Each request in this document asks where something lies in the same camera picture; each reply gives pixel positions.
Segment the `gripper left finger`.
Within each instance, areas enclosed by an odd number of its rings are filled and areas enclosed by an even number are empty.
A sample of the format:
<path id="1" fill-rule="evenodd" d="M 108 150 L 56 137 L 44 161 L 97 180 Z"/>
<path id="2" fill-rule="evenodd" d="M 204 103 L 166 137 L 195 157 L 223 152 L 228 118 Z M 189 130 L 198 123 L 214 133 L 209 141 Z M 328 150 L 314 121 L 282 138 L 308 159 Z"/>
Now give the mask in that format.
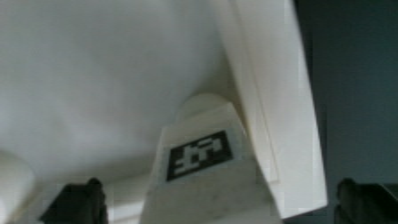
<path id="1" fill-rule="evenodd" d="M 38 217 L 44 224 L 108 224 L 102 184 L 67 184 Z"/>

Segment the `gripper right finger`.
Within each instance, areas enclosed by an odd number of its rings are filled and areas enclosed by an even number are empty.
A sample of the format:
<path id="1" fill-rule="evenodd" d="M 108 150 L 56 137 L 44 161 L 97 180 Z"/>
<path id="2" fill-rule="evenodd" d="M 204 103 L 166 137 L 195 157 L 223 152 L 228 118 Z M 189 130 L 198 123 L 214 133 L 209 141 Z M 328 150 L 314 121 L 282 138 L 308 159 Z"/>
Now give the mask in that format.
<path id="1" fill-rule="evenodd" d="M 398 183 L 337 184 L 333 224 L 398 224 Z"/>

